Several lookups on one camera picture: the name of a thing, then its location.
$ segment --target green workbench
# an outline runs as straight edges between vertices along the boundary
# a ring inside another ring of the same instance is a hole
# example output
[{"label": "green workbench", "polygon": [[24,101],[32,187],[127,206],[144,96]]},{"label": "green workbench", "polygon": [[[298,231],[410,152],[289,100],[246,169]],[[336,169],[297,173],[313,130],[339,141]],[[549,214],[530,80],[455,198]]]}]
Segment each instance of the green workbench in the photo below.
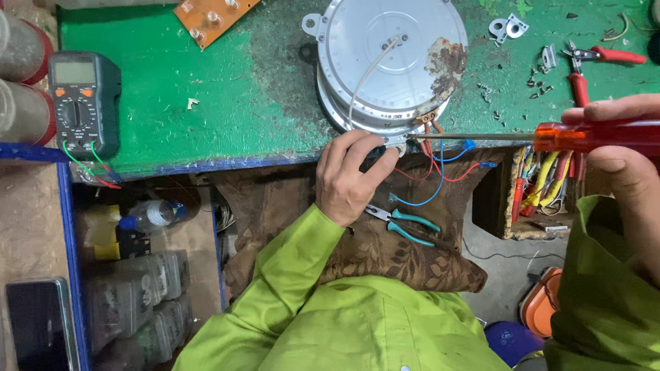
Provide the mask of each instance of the green workbench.
[{"label": "green workbench", "polygon": [[[324,13],[328,4],[264,0],[205,51],[173,5],[60,9],[59,34],[64,50],[98,51],[121,67],[121,148],[110,162],[124,178],[288,164],[314,161],[336,135],[317,100],[316,42],[300,29],[303,16]],[[438,120],[452,132],[529,131],[559,120],[574,105],[566,80],[570,60],[560,51],[567,40],[583,49],[600,45],[647,55],[651,36],[645,30],[652,27],[649,0],[470,0],[455,6],[470,45],[462,85]],[[510,13],[529,30],[497,47],[488,25]],[[619,13],[634,24],[617,41],[601,42],[606,30],[623,29]],[[552,43],[559,66],[535,78],[554,90],[532,100],[539,89],[529,88],[527,79],[541,62],[541,48]],[[660,68],[651,61],[635,67],[585,62],[583,72],[591,100],[660,91]],[[477,83],[495,90],[492,103]],[[199,101],[192,110],[188,98]]]}]

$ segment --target rust stain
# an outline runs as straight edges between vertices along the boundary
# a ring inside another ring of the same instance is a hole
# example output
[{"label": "rust stain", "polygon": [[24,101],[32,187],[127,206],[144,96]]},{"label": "rust stain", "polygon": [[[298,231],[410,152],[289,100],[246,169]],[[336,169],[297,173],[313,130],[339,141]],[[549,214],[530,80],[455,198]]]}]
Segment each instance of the rust stain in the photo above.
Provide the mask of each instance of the rust stain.
[{"label": "rust stain", "polygon": [[438,38],[428,50],[425,70],[436,80],[431,90],[437,101],[443,102],[460,85],[467,66],[467,48],[463,44],[452,44],[445,38]]}]

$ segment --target teal-handled pliers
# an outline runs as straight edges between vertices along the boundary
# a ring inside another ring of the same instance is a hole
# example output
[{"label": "teal-handled pliers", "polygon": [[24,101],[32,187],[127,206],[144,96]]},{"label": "teal-handled pliers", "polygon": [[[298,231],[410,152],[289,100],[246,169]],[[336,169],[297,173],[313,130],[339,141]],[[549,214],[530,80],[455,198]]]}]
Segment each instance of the teal-handled pliers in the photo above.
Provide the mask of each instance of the teal-handled pliers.
[{"label": "teal-handled pliers", "polygon": [[371,215],[374,215],[376,218],[379,218],[379,219],[382,219],[386,222],[389,222],[389,223],[387,223],[387,230],[395,231],[396,233],[402,235],[403,238],[405,238],[406,240],[417,242],[418,244],[422,244],[422,245],[428,246],[430,248],[435,246],[431,242],[427,242],[427,241],[424,241],[424,240],[420,240],[419,238],[412,237],[408,232],[403,230],[403,228],[401,228],[397,223],[393,222],[392,219],[410,220],[410,221],[413,221],[413,222],[420,223],[424,226],[427,226],[428,228],[431,228],[432,230],[435,230],[436,232],[439,232],[440,227],[436,226],[435,224],[431,223],[430,221],[428,221],[424,218],[416,217],[414,215],[402,214],[402,213],[399,212],[398,209],[394,210],[390,214],[387,211],[385,211],[383,209],[379,209],[379,208],[377,208],[373,205],[367,205],[367,207],[364,210],[367,213],[370,213]]}]

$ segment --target screwdriver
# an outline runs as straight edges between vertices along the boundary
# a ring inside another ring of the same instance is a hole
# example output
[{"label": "screwdriver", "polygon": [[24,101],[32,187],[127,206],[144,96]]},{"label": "screwdriver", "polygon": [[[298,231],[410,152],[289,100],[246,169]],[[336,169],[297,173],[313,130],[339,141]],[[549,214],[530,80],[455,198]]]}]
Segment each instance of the screwdriver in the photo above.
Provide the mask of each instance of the screwdriver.
[{"label": "screwdriver", "polygon": [[660,120],[583,121],[577,124],[541,123],[533,133],[407,134],[408,139],[472,139],[532,141],[536,151],[589,153],[598,147],[628,147],[647,157],[660,156]]}]

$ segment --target green sleeve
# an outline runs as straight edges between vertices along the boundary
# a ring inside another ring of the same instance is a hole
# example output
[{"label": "green sleeve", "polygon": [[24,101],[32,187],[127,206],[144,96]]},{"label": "green sleeve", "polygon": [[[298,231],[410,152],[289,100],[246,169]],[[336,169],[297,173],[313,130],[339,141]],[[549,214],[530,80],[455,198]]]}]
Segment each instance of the green sleeve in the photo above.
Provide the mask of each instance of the green sleeve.
[{"label": "green sleeve", "polygon": [[631,268],[616,201],[577,203],[544,353],[550,370],[660,370],[660,290]]},{"label": "green sleeve", "polygon": [[257,255],[252,282],[213,316],[175,370],[255,370],[305,304],[344,229],[312,205]]}]

